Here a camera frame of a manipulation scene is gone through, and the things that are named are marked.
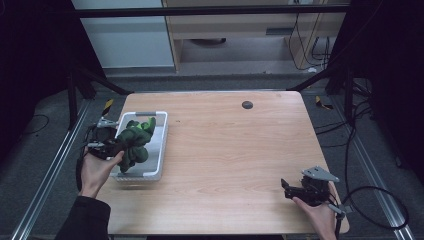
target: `dark green fabric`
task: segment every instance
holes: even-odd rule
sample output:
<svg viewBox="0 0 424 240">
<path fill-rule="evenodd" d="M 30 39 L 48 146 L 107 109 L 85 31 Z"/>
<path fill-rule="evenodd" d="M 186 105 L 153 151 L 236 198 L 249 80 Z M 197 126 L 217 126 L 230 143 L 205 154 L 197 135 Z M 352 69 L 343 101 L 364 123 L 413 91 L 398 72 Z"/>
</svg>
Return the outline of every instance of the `dark green fabric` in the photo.
<svg viewBox="0 0 424 240">
<path fill-rule="evenodd" d="M 156 118 L 154 117 L 143 123 L 131 120 L 118 135 L 117 139 L 123 143 L 125 149 L 124 157 L 118 164 L 121 172 L 125 173 L 136 163 L 145 162 L 149 158 L 149 153 L 144 146 L 152 139 L 155 127 Z"/>
</svg>

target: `hand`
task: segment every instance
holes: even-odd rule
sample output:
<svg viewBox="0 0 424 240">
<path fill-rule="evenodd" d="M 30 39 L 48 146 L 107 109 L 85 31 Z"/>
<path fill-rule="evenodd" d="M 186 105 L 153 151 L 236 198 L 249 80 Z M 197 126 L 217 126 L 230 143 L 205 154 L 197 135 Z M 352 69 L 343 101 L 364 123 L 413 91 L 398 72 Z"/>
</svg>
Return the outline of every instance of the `hand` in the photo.
<svg viewBox="0 0 424 240">
<path fill-rule="evenodd" d="M 87 153 L 87 149 L 85 152 L 86 155 L 81 169 L 82 188 L 79 195 L 96 198 L 100 188 L 109 177 L 112 168 L 122 161 L 124 151 L 120 151 L 111 160 L 102 160 L 97 158 L 94 155 Z"/>
<path fill-rule="evenodd" d="M 330 192 L 334 195 L 334 190 L 331 186 Z M 335 213 L 328 207 L 328 203 L 322 203 L 319 206 L 311 207 L 297 197 L 293 197 L 293 201 L 299 206 L 308 216 L 313 228 L 322 240 L 335 240 Z"/>
</svg>

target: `gray floor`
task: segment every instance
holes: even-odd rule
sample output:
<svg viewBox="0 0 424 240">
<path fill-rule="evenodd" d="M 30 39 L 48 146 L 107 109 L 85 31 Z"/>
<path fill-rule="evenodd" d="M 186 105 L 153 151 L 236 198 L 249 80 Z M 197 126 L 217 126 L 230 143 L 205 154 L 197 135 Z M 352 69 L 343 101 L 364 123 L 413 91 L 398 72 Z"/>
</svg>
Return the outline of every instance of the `gray floor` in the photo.
<svg viewBox="0 0 424 240">
<path fill-rule="evenodd" d="M 208 41 L 187 41 L 184 45 L 181 70 L 178 73 L 150 73 L 141 77 L 110 79 L 119 86 L 138 92 L 142 91 L 195 91 L 195 90 L 246 90 L 246 89 L 285 89 L 306 80 L 312 73 L 297 70 L 290 61 L 290 55 L 281 38 L 270 39 L 227 39 L 221 45 Z M 316 52 L 322 51 L 322 44 Z M 321 66 L 314 66 L 318 71 Z M 340 122 L 340 113 L 334 110 L 317 107 L 315 96 L 324 96 L 322 87 L 325 80 L 305 90 L 302 96 L 311 121 L 315 127 Z M 98 94 L 90 101 L 87 118 L 83 126 L 96 122 L 104 103 L 109 98 L 115 102 L 109 114 L 110 119 L 117 119 L 125 97 L 96 85 Z M 337 105 L 342 95 L 328 98 Z M 12 150 L 8 158 L 10 164 L 0 172 L 0 236 L 8 239 L 18 225 L 29 206 L 32 197 L 52 159 L 54 159 L 68 124 L 66 92 L 42 100 L 36 114 L 48 117 L 34 117 L 27 131 L 41 129 L 32 134 L 25 134 Z M 317 128 L 317 132 L 326 128 Z M 396 167 L 390 146 L 381 134 L 377 124 L 365 115 L 357 121 L 357 137 L 366 147 L 368 157 L 372 160 L 376 171 L 381 175 L 388 190 L 401 197 L 410 213 L 409 227 L 415 239 L 424 239 L 424 213 L 421 204 L 424 202 L 424 188 L 413 172 Z M 77 194 L 74 181 L 75 160 L 81 145 L 82 131 L 72 143 L 69 155 L 61 168 L 52 190 L 31 232 L 34 236 L 52 236 L 63 223 L 67 212 Z M 348 138 L 347 128 L 340 128 L 327 134 L 318 135 L 320 144 L 331 172 L 342 179 L 336 184 L 341 196 L 346 195 L 344 186 L 345 146 L 331 147 L 345 143 Z M 371 180 L 360 154 L 353 144 L 350 147 L 348 162 L 349 186 L 351 189 L 369 185 Z M 355 196 L 360 208 L 384 224 L 388 224 L 386 214 L 380 207 L 375 193 L 365 191 Z M 351 229 L 342 235 L 342 239 L 397 239 L 391 230 L 385 230 L 364 220 L 358 212 L 348 215 Z M 288 239 L 305 239 L 305 236 L 292 235 Z"/>
</svg>

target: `person's left hand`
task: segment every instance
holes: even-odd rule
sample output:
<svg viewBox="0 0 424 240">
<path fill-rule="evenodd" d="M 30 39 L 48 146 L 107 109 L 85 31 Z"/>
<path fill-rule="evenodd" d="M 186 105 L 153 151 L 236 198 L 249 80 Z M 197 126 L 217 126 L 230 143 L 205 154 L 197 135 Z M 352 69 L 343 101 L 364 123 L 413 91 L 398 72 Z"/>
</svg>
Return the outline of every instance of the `person's left hand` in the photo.
<svg viewBox="0 0 424 240">
<path fill-rule="evenodd" d="M 122 161 L 124 151 L 120 151 L 111 160 L 102 160 L 87 153 L 81 169 L 82 188 L 80 196 L 96 198 L 103 184 L 109 177 L 112 168 Z"/>
</svg>

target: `white wall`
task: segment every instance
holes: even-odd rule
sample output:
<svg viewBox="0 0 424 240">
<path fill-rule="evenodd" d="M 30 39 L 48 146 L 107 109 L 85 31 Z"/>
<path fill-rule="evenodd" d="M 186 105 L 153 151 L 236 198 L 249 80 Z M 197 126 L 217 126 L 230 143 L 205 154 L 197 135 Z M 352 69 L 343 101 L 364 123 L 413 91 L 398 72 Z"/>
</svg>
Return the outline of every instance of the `white wall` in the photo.
<svg viewBox="0 0 424 240">
<path fill-rule="evenodd" d="M 72 0 L 75 9 L 162 7 L 161 0 Z M 81 19 L 103 68 L 173 67 L 164 17 Z"/>
</svg>

